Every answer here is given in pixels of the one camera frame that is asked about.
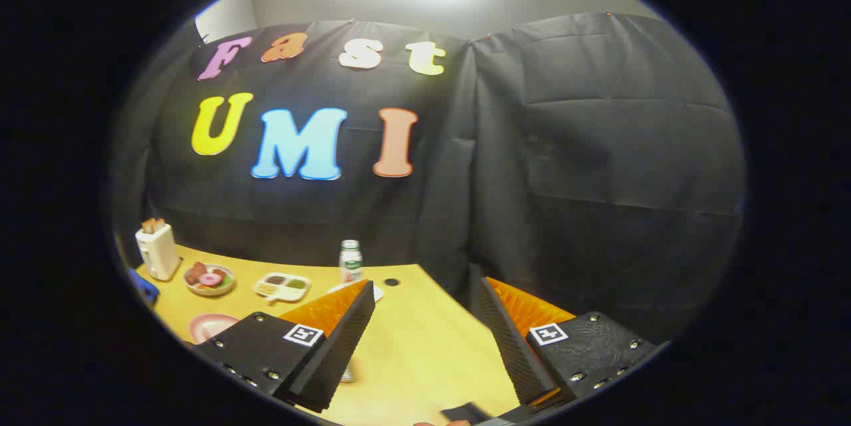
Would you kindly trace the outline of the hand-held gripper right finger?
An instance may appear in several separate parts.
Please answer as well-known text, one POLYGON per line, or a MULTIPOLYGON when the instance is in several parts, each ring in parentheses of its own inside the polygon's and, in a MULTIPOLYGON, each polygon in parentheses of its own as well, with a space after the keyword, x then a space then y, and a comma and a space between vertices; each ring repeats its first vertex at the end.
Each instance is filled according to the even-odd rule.
POLYGON ((495 339, 523 413, 594 395, 659 349, 599 311, 568 313, 495 278, 479 284, 481 321, 495 339))

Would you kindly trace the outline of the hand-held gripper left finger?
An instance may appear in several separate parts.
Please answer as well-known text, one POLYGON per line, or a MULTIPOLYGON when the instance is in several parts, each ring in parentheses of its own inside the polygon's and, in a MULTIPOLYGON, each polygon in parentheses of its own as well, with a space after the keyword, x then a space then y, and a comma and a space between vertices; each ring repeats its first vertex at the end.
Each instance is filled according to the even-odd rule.
POLYGON ((251 313, 192 350, 265 395, 322 413, 374 309, 374 283, 360 280, 279 316, 251 313))

